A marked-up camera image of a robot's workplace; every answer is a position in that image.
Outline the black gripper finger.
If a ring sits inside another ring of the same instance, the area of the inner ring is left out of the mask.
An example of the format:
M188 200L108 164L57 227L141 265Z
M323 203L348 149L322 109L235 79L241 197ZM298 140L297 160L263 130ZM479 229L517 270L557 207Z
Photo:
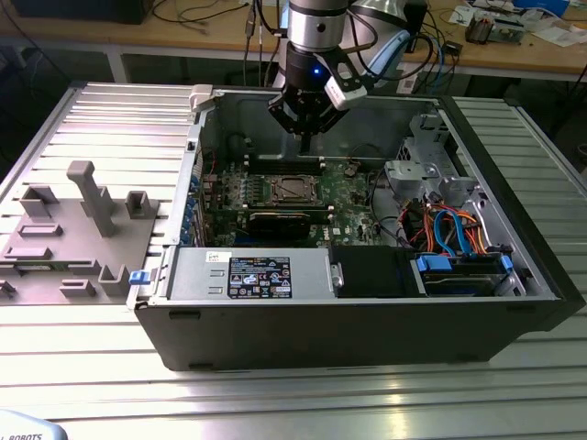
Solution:
M311 148L312 138L318 134L326 133L332 128L348 111L339 111L331 105L323 114L308 114L305 120L305 153L308 154Z
M293 95L279 94L268 102L268 110L282 128L298 142L299 154L306 153L305 110Z

